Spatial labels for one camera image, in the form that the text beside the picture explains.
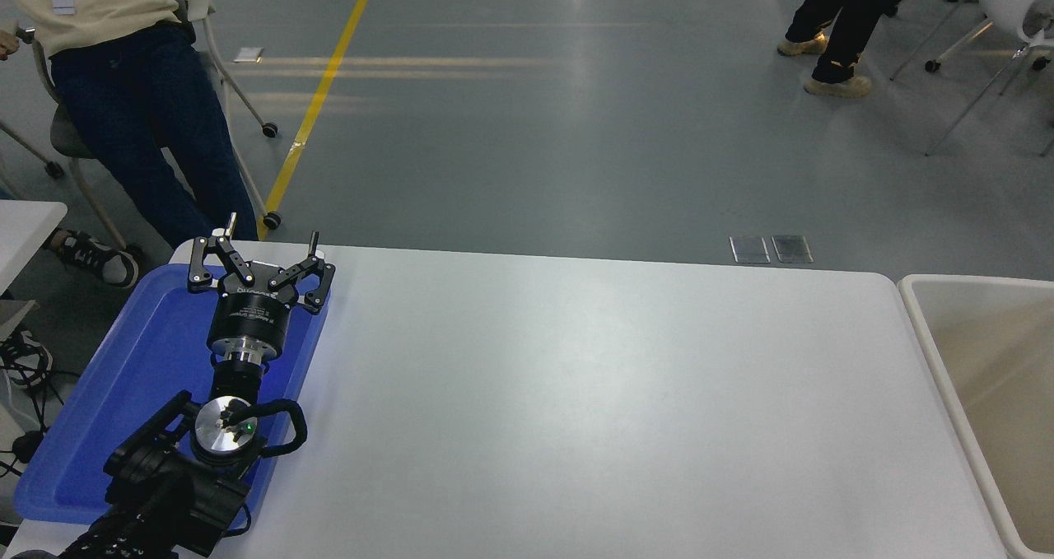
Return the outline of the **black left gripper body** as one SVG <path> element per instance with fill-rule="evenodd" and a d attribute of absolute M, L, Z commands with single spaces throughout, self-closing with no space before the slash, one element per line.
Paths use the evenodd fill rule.
<path fill-rule="evenodd" d="M 206 342 L 211 352 L 226 354 L 227 347 L 237 340 L 264 343 L 268 354 L 282 354 L 292 305 L 280 296 L 289 296 L 292 289 L 284 286 L 278 292 L 268 289 L 280 270 L 271 263 L 249 262 L 254 278 L 246 286 L 236 273 L 227 273 L 219 280 L 219 294 Z"/>

